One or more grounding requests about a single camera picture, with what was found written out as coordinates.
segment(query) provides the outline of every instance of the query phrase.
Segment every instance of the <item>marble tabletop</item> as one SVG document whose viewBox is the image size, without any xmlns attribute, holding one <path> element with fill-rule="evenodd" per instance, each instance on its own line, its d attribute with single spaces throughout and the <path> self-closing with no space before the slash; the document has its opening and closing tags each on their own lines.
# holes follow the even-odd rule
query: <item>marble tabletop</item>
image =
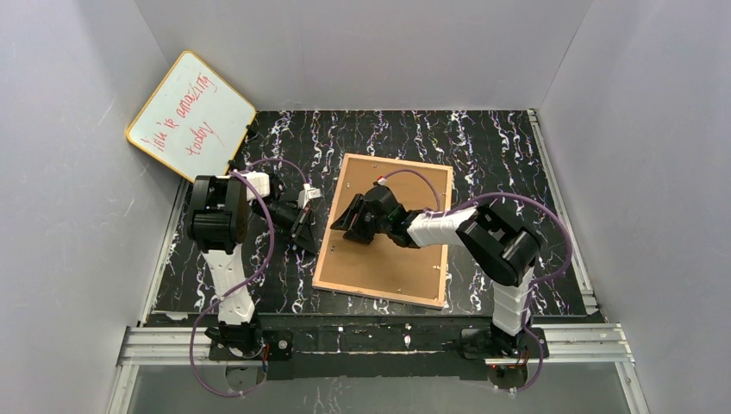
<svg viewBox="0 0 731 414">
<path fill-rule="evenodd" d="M 509 191 L 531 197 L 553 209 L 527 111 L 285 111 L 260 112 L 259 133 L 235 158 L 246 165 L 261 158 L 283 157 L 298 164 L 312 185 L 322 189 L 316 200 L 313 233 L 322 242 L 345 153 L 450 165 L 454 169 L 453 204 L 488 191 Z M 264 166 L 287 184 L 295 198 L 302 179 L 284 164 Z M 172 235 L 154 312 L 199 313 L 215 296 L 209 269 L 184 233 L 183 219 L 190 188 Z M 507 208 L 532 223 L 543 238 L 537 276 L 563 261 L 565 248 L 555 225 L 529 207 L 503 200 Z M 264 259 L 269 237 L 258 216 L 249 219 L 244 242 L 244 268 L 252 274 Z M 486 315 L 493 311 L 492 285 L 466 249 L 450 248 L 447 301 L 441 310 L 392 301 L 361 298 L 312 288 L 316 256 L 277 240 L 265 276 L 249 290 L 260 313 L 329 315 Z M 539 286 L 533 311 L 543 315 L 586 314 L 581 292 L 569 268 L 565 278 Z"/>
</svg>

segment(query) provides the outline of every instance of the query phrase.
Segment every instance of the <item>wooden board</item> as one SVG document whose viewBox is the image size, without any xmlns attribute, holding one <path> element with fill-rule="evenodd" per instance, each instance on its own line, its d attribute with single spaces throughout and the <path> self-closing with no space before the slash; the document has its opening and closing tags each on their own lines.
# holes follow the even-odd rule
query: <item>wooden board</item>
<svg viewBox="0 0 731 414">
<path fill-rule="evenodd" d="M 346 154 L 312 286 L 410 304 L 444 306 L 447 246 L 400 248 L 386 235 L 376 235 L 366 246 L 343 239 L 341 231 L 330 230 L 330 224 L 356 194 L 371 189 L 378 176 L 405 167 L 424 174 L 441 191 L 442 206 L 452 202 L 450 166 Z M 436 210 L 433 193 L 418 176 L 399 173 L 390 177 L 387 185 L 406 210 Z"/>
<path fill-rule="evenodd" d="M 192 182 L 223 175 L 256 109 L 193 52 L 183 52 L 127 128 L 127 139 Z"/>
</svg>

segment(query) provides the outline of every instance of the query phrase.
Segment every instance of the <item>white wall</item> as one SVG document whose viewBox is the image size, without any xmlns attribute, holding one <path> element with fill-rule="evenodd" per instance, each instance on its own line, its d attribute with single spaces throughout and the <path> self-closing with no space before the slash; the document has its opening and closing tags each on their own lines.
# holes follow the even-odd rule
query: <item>white wall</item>
<svg viewBox="0 0 731 414">
<path fill-rule="evenodd" d="M 124 129 L 168 67 L 132 1 L 0 1 L 0 412 L 106 407 L 178 183 Z"/>
<path fill-rule="evenodd" d="M 652 412 L 728 412 L 731 3 L 596 0 L 540 108 Z"/>
<path fill-rule="evenodd" d="M 540 106 L 590 0 L 137 0 L 258 110 Z"/>
</svg>

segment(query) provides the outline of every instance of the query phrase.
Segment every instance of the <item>wooden frame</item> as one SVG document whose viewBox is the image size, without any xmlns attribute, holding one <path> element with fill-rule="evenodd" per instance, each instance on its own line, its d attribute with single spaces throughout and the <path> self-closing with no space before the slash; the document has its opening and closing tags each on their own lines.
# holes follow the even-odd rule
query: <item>wooden frame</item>
<svg viewBox="0 0 731 414">
<path fill-rule="evenodd" d="M 423 249 L 407 249 L 407 248 L 398 247 L 391 240 L 387 240 L 387 242 L 389 243 L 388 247 L 384 247 L 383 243 L 381 244 L 381 248 L 380 248 L 381 253 L 383 253 L 384 249 L 388 249 L 389 253 L 393 253 L 394 255 L 398 255 L 399 257 L 405 257 L 405 258 L 408 258 L 409 255 L 413 255 L 413 254 L 415 254 L 414 252 L 419 252 L 421 250 L 440 249 L 440 255 L 438 253 L 437 257 L 436 257 L 436 259 L 438 259 L 438 261 L 437 261 L 438 265 L 432 267 L 435 271 L 439 272 L 439 281 L 438 281 L 439 285 L 436 288 L 437 293 L 435 295 L 430 295 L 430 296 L 434 296 L 432 298 L 426 298 L 424 296 L 414 296 L 414 295 L 409 295 L 409 294 L 401 294 L 400 293 L 401 289 L 398 289 L 398 292 L 389 292 L 387 290 L 370 289 L 370 288 L 365 288 L 365 287 L 357 286 L 357 285 L 346 285 L 346 284 L 342 284 L 342 283 L 335 283 L 332 280 L 323 280 L 323 268 L 326 266 L 326 263 L 329 263 L 328 268 L 330 268 L 332 266 L 336 266 L 335 264 L 333 264 L 336 260 L 340 260 L 343 258 L 343 256 L 338 256 L 338 254 L 334 251 L 334 243 L 343 243 L 343 242 L 352 243 L 352 244 L 342 244 L 342 246 L 347 246 L 348 248 L 350 248 L 351 246 L 356 246 L 356 243 L 354 243 L 352 241 L 344 241 L 341 238 L 341 235 L 333 235 L 334 232 L 330 230 L 330 225 L 333 223 L 335 218 L 337 218 L 337 216 L 341 213 L 339 211 L 339 208 L 340 208 L 340 210 L 344 210 L 351 201 L 350 198 L 348 198 L 347 200 L 345 200 L 345 199 L 341 200 L 341 193 L 343 192 L 343 187 L 347 186 L 347 188 L 349 189 L 349 190 L 347 190 L 347 192 L 363 191 L 361 189 L 363 184 L 361 184 L 359 186 L 359 188 L 357 190 L 355 190 L 355 189 L 350 189 L 350 184 L 347 183 L 348 179 L 346 178 L 346 175 L 348 174 L 349 161 L 354 161 L 354 160 L 357 160 L 359 162 L 358 168 L 363 167 L 362 166 L 363 160 L 365 162 L 372 163 L 372 166 L 374 167 L 374 174 L 373 174 L 374 177 L 371 178 L 370 174 L 368 174 L 369 177 L 367 178 L 371 182 L 378 175 L 384 175 L 388 171 L 397 170 L 399 168 L 414 168 L 414 169 L 420 170 L 422 173 L 428 173 L 428 174 L 433 174 L 433 175 L 434 175 L 434 172 L 444 173 L 446 175 L 446 180 L 441 181 L 439 184 L 435 183 L 435 186 L 437 187 L 437 191 L 443 191 L 441 193 L 442 208 L 448 208 L 448 206 L 452 202 L 453 169 L 451 166 L 441 166 L 441 165 L 436 165 L 436 164 L 427 164 L 427 163 L 413 162 L 413 161 L 406 161 L 406 160 L 391 160 L 391 159 L 386 159 L 386 158 L 371 157 L 368 155 L 346 154 L 345 159 L 343 160 L 341 174 L 340 174 L 340 177 L 338 178 L 338 184 L 335 189 L 335 194 L 333 197 L 333 205 L 330 209 L 330 214 L 328 217 L 328 224 L 327 224 L 327 227 L 325 230 L 324 239 L 322 241 L 322 246 L 320 249 L 319 259 L 317 261 L 317 266 L 315 269 L 315 277 L 313 278 L 312 286 L 314 286 L 315 288 L 318 288 L 318 289 L 324 289 L 324 290 L 330 290 L 330 291 L 336 291 L 336 292 L 344 292 L 344 293 L 348 293 L 348 294 L 366 296 L 366 297 L 370 297 L 370 298 L 382 298 L 382 299 L 388 299 L 388 300 L 393 300 L 393 301 L 397 301 L 397 302 L 404 302 L 404 303 L 409 303 L 409 304 L 419 304 L 419 305 L 424 305 L 424 306 L 429 306 L 429 307 L 442 308 L 445 303 L 445 290 L 446 290 L 446 284 L 447 284 L 447 246 L 432 246 L 432 247 L 423 248 Z M 421 179 L 419 177 L 417 177 L 413 174 L 398 174 L 398 175 L 395 175 L 392 178 L 390 178 L 389 183 L 396 182 L 397 177 L 401 177 L 401 176 L 408 176 L 408 177 L 403 177 L 400 179 L 401 180 L 407 179 L 409 181 L 409 184 L 402 184 L 402 185 L 406 185 L 406 186 L 408 186 L 408 188 L 412 188 L 410 186 L 410 183 L 412 183 L 411 180 L 415 180 L 415 181 L 413 181 L 413 183 L 414 183 L 414 185 L 419 186 L 418 187 L 419 191 L 426 191 L 429 194 L 427 199 L 423 199 L 423 198 L 418 199 L 418 201 L 419 201 L 418 204 L 420 204 L 420 206 L 408 205 L 405 201 L 402 201 L 404 203 L 404 206 L 407 208 L 407 210 L 416 210 L 416 209 L 420 209 L 420 208 L 424 208 L 424 207 L 429 207 L 429 208 L 434 208 L 434 209 L 436 208 L 434 198 L 431 196 L 431 191 L 428 189 L 428 187 L 423 182 L 421 182 Z M 378 237 L 386 237 L 386 235 L 377 235 L 377 238 Z M 368 260 L 368 256 L 378 254 L 377 248 L 369 250 L 368 249 L 369 247 L 361 247 L 360 245 L 357 245 L 357 246 L 358 246 L 357 248 L 361 249 L 358 253 L 358 260 Z M 349 256 L 349 266 L 350 267 L 346 267 L 346 268 L 353 268 L 353 254 L 351 252 L 345 252 L 344 254 L 350 254 L 350 256 Z M 427 252 L 427 255 L 429 257 L 434 256 L 432 254 L 432 252 Z M 378 257 L 380 257 L 380 256 L 376 255 L 373 259 L 375 261 L 378 261 Z M 369 264 L 367 266 L 374 267 L 377 265 L 372 264 L 372 260 L 371 260 L 371 262 L 369 262 Z M 406 268 L 406 269 L 402 269 L 402 270 L 407 273 L 410 271 L 410 268 Z M 411 275 L 409 277 L 409 283 L 412 285 L 414 283 L 420 283 L 421 282 L 421 280 L 419 279 L 420 277 L 421 276 L 418 276 L 418 275 L 417 276 Z M 435 277 L 433 275 L 430 275 L 428 277 L 430 279 L 435 279 Z"/>
</svg>

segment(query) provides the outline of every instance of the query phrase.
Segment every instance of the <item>gray floor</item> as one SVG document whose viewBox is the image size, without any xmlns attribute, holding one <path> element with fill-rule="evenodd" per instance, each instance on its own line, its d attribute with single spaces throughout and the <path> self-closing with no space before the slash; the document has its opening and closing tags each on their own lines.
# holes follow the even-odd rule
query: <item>gray floor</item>
<svg viewBox="0 0 731 414">
<path fill-rule="evenodd" d="M 202 367 L 204 377 L 227 390 L 223 367 Z M 228 382 L 246 385 L 249 370 Z M 270 381 L 240 398 L 206 392 L 189 367 L 141 367 L 131 413 L 629 413 L 613 363 L 546 364 L 534 387 L 511 397 L 455 378 L 320 378 Z"/>
</svg>

